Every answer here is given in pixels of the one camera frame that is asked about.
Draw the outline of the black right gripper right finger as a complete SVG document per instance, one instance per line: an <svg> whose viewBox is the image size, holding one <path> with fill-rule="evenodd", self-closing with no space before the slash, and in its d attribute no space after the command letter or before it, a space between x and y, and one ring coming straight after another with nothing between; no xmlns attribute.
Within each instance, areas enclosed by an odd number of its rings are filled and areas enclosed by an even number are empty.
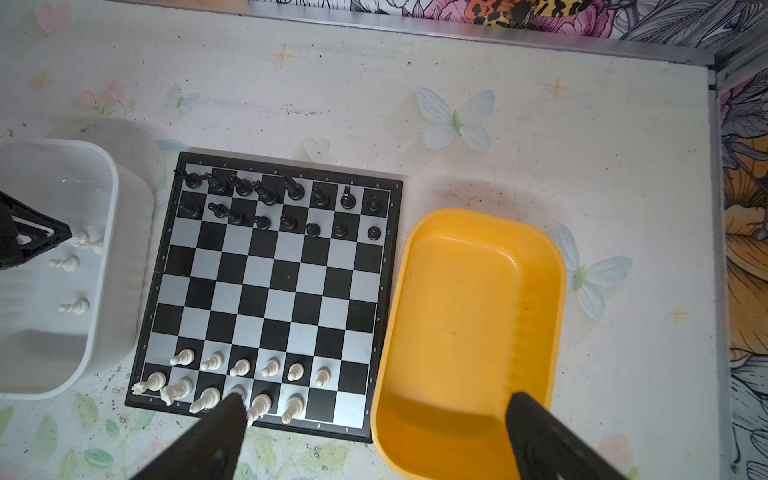
<svg viewBox="0 0 768 480"><path fill-rule="evenodd" d="M507 434L522 479L611 479L624 476L529 394L509 401Z"/></svg>

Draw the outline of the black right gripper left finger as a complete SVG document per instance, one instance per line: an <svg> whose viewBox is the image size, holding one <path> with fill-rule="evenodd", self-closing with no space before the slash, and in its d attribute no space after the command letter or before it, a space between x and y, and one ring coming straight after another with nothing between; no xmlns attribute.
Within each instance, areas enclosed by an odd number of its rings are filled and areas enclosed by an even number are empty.
<svg viewBox="0 0 768 480"><path fill-rule="evenodd" d="M228 395L133 479L232 479L246 420L243 398Z"/></svg>

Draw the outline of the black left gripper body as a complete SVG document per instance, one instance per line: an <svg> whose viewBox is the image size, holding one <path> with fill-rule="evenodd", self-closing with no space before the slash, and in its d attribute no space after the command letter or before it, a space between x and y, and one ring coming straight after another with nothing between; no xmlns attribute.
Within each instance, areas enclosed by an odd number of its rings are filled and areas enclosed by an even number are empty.
<svg viewBox="0 0 768 480"><path fill-rule="evenodd" d="M72 237L70 227L1 193L1 269L18 267Z"/></svg>

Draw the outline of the black rook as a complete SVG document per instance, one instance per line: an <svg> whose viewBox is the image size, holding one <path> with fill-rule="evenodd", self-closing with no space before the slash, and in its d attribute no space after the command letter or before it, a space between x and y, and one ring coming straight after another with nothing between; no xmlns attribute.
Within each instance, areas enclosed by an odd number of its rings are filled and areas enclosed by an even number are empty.
<svg viewBox="0 0 768 480"><path fill-rule="evenodd" d="M195 172L187 172L184 169L177 168L174 174L181 178L185 185L190 189L197 189L202 185L203 177Z"/></svg>

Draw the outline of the black pawn end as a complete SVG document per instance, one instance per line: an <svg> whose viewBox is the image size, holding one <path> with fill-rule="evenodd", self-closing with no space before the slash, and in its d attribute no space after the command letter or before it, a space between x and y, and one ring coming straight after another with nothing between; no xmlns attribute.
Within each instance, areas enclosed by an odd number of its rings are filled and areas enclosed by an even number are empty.
<svg viewBox="0 0 768 480"><path fill-rule="evenodd" d="M347 234L347 226L343 222L338 222L333 227L333 236L336 238L343 238Z"/></svg>

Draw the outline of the black pawn mid tub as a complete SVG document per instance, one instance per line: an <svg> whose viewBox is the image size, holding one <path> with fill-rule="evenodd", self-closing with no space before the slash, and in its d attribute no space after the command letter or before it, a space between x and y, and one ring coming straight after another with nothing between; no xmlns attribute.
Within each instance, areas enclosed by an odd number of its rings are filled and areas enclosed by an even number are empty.
<svg viewBox="0 0 768 480"><path fill-rule="evenodd" d="M367 230L367 237L371 241L378 241L381 238L381 230L377 226L371 226Z"/></svg>

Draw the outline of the black tall chess piece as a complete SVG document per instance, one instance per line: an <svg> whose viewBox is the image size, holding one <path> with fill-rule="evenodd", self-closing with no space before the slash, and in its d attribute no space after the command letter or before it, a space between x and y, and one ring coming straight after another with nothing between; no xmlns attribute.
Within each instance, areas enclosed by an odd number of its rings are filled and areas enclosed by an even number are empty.
<svg viewBox="0 0 768 480"><path fill-rule="evenodd" d="M371 214L378 214L381 211L382 203L377 194L371 194L366 201L366 209Z"/></svg>

